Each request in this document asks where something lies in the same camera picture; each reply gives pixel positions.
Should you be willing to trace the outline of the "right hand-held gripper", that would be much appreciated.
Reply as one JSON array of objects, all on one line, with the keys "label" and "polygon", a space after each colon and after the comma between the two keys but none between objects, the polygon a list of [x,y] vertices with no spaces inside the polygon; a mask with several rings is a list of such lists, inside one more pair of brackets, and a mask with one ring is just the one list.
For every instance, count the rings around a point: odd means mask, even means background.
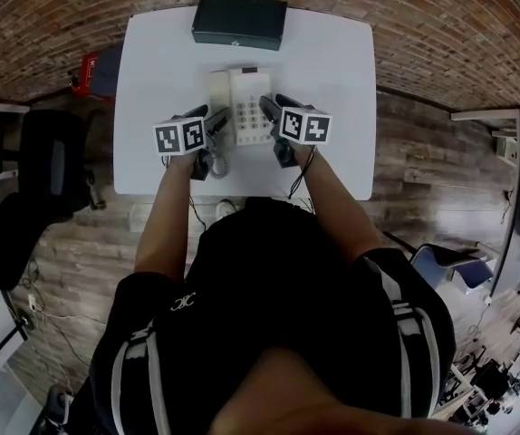
[{"label": "right hand-held gripper", "polygon": [[297,165],[293,144],[318,146],[328,142],[331,114],[306,108],[303,103],[281,93],[275,95],[274,101],[262,95],[258,107],[268,121],[275,123],[273,151],[283,169]]}]

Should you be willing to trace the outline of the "black equipment cluster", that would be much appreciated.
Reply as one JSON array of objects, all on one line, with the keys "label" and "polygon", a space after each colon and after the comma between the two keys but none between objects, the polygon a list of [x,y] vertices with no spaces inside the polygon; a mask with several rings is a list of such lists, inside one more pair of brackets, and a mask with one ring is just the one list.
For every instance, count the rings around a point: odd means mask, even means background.
[{"label": "black equipment cluster", "polygon": [[492,417],[512,412],[520,395],[520,374],[494,359],[485,361],[485,351],[452,364],[434,418],[485,433]]}]

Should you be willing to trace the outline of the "person's left forearm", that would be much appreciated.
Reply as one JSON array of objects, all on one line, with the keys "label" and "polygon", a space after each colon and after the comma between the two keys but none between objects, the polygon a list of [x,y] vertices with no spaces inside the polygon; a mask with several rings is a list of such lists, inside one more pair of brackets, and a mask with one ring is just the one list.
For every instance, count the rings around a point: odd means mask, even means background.
[{"label": "person's left forearm", "polygon": [[184,280],[188,250],[190,181],[196,155],[173,156],[165,170],[148,221],[140,237],[137,272]]}]

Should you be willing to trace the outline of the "black jacket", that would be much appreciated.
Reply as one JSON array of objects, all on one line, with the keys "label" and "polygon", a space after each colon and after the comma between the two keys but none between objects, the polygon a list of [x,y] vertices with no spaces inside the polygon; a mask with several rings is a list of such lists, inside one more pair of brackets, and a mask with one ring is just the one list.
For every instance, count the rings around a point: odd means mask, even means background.
[{"label": "black jacket", "polygon": [[0,291],[17,286],[45,229],[72,218],[74,211],[65,198],[28,198],[18,192],[4,198],[0,203]]}]

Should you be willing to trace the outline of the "dark blue bin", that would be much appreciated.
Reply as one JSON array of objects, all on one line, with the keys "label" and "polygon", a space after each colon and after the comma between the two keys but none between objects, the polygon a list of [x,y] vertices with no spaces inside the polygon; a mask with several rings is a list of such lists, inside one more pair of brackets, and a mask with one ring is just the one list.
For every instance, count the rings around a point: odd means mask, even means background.
[{"label": "dark blue bin", "polygon": [[123,43],[102,50],[91,72],[90,92],[101,97],[114,97],[119,80]]}]

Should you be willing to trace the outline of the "blue-grey chair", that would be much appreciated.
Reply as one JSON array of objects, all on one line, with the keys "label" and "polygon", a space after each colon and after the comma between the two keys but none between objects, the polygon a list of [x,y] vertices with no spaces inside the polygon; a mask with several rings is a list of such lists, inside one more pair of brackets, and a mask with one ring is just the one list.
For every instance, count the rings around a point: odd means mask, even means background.
[{"label": "blue-grey chair", "polygon": [[460,276],[469,289],[480,287],[494,275],[485,261],[432,244],[420,246],[410,263],[433,289],[437,289],[454,274]]}]

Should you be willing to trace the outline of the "person's white shoe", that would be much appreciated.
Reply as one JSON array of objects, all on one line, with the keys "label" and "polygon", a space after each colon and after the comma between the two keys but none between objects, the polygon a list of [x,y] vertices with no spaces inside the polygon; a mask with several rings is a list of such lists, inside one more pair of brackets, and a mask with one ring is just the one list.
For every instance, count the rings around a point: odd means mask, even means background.
[{"label": "person's white shoe", "polygon": [[216,205],[216,209],[215,209],[216,221],[219,221],[222,218],[225,218],[236,212],[237,212],[237,208],[230,199],[227,199],[227,198],[222,199]]}]

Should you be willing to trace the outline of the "black rectangular box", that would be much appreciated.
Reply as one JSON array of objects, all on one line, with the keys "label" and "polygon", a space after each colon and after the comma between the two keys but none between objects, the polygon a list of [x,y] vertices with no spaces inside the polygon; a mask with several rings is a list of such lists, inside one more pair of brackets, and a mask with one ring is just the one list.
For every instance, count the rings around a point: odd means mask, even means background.
[{"label": "black rectangular box", "polygon": [[199,0],[191,33],[199,44],[278,51],[287,8],[278,0]]}]

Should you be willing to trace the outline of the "white desk telephone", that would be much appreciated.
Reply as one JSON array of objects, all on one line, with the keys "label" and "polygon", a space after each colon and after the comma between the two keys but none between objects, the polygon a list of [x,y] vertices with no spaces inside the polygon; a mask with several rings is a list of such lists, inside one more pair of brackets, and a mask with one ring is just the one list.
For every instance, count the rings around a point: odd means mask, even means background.
[{"label": "white desk telephone", "polygon": [[261,67],[236,68],[228,72],[236,146],[264,145],[274,141],[272,123],[259,102],[271,97],[270,70]]}]

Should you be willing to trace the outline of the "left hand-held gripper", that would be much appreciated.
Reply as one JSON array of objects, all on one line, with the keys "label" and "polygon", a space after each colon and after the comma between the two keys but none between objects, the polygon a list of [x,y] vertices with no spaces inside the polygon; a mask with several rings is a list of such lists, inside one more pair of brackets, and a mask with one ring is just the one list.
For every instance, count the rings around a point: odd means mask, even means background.
[{"label": "left hand-held gripper", "polygon": [[182,116],[153,126],[157,152],[165,166],[172,157],[193,154],[192,180],[205,181],[213,166],[213,158],[207,145],[207,135],[219,133],[231,120],[230,108],[223,108],[209,118],[208,106],[202,104]]}]

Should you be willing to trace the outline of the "black office chair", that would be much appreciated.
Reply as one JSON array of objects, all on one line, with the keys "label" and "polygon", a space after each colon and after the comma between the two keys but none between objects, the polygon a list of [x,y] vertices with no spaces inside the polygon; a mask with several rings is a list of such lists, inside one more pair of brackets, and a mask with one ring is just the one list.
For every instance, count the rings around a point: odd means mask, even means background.
[{"label": "black office chair", "polygon": [[84,157],[91,120],[69,111],[25,114],[18,151],[19,193],[55,221],[84,208],[106,208]]}]

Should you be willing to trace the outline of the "red box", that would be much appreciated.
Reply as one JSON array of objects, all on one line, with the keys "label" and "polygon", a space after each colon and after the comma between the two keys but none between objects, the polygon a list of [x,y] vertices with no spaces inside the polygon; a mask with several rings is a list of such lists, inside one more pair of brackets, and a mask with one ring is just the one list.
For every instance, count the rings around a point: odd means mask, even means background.
[{"label": "red box", "polygon": [[71,76],[70,86],[73,93],[80,96],[91,94],[91,78],[99,57],[99,51],[87,53],[82,57],[79,73],[69,72]]}]

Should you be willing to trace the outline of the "person's black shirt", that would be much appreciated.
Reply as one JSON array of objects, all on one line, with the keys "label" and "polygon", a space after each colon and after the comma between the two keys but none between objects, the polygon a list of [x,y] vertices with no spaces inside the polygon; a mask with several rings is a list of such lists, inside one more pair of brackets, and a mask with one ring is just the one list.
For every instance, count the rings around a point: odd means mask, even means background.
[{"label": "person's black shirt", "polygon": [[171,435],[206,435],[273,348],[298,354],[346,405],[426,417],[456,351],[447,307],[401,251],[348,263],[313,214],[260,199],[201,236],[181,283],[119,282],[89,376],[103,435],[158,435],[148,358],[132,354],[149,349],[139,332],[157,341]]}]

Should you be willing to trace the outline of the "person's right forearm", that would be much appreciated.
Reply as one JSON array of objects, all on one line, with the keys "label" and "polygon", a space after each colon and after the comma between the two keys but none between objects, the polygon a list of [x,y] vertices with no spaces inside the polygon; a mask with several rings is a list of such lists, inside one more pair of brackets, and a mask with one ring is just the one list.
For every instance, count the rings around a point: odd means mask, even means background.
[{"label": "person's right forearm", "polygon": [[352,263],[373,249],[381,248],[380,235],[360,203],[342,184],[328,161],[312,147],[292,145],[303,180],[323,230]]}]

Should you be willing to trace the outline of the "white desk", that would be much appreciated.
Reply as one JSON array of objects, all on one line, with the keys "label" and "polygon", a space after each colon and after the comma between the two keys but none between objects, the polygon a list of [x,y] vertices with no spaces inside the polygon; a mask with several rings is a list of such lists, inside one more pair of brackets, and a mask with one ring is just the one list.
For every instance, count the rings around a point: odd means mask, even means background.
[{"label": "white desk", "polygon": [[449,114],[452,121],[483,122],[496,142],[496,156],[509,166],[516,167],[519,160],[518,108],[458,111]]}]

